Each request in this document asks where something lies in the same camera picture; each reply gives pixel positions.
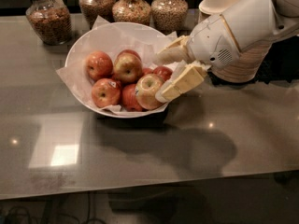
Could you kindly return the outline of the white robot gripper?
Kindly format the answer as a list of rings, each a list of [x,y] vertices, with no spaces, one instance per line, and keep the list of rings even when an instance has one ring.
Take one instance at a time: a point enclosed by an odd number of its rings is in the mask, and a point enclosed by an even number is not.
[[[159,102],[169,103],[205,80],[207,64],[222,69],[237,62],[239,56],[239,48],[225,18],[212,15],[198,23],[189,36],[178,37],[154,55],[155,64],[170,64],[174,69],[171,77],[156,92],[155,98]]]

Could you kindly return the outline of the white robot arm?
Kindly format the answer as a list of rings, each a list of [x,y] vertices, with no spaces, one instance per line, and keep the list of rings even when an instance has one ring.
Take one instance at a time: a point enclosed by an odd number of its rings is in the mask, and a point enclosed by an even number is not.
[[[299,32],[299,0],[240,0],[198,23],[158,52],[157,65],[175,63],[173,76],[155,94],[168,103],[203,82],[202,72],[237,63],[242,53]]]

